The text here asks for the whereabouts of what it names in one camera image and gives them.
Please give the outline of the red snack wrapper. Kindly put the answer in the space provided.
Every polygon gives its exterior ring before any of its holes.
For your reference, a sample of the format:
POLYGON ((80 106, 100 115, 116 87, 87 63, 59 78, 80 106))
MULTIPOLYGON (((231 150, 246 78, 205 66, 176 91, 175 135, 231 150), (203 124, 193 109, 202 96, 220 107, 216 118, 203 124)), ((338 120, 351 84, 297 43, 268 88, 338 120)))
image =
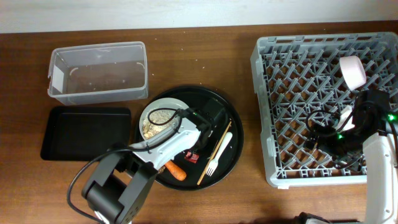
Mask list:
POLYGON ((187 151, 185 153, 184 159, 188 162, 194 163, 196 164, 198 159, 199 159, 199 155, 197 153, 194 153, 192 151, 187 151))

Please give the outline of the white pink bowl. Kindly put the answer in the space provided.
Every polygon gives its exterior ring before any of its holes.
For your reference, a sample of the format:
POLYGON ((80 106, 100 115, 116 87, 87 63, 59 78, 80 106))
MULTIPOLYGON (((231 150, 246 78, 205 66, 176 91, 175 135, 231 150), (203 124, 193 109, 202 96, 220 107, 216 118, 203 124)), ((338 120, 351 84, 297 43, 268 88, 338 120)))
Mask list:
POLYGON ((366 83, 366 74, 359 57, 341 57, 339 63, 344 81, 351 91, 358 89, 366 83))

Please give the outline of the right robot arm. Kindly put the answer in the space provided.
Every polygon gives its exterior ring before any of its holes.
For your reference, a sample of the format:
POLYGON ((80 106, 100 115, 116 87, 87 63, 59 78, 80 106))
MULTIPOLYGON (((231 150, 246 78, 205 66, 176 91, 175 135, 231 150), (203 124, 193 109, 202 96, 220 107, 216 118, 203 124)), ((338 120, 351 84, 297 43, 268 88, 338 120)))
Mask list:
POLYGON ((306 149, 329 154, 336 169, 366 166, 365 223, 397 223, 397 113, 389 103, 387 92, 365 90, 347 117, 331 113, 338 125, 305 122, 306 149))

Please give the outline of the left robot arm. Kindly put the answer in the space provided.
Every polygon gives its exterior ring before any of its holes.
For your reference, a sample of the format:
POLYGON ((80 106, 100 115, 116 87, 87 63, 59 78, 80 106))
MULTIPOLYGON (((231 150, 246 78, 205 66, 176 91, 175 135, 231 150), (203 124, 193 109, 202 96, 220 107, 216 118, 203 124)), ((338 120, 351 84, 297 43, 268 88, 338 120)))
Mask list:
POLYGON ((160 111, 173 113, 163 122, 163 131, 94 159, 98 165, 81 194, 89 207, 101 215, 100 223, 131 223, 159 169, 184 150, 204 147, 216 125, 226 118, 224 106, 216 100, 191 108, 175 98, 155 100, 143 114, 150 124, 155 124, 154 114, 160 111))

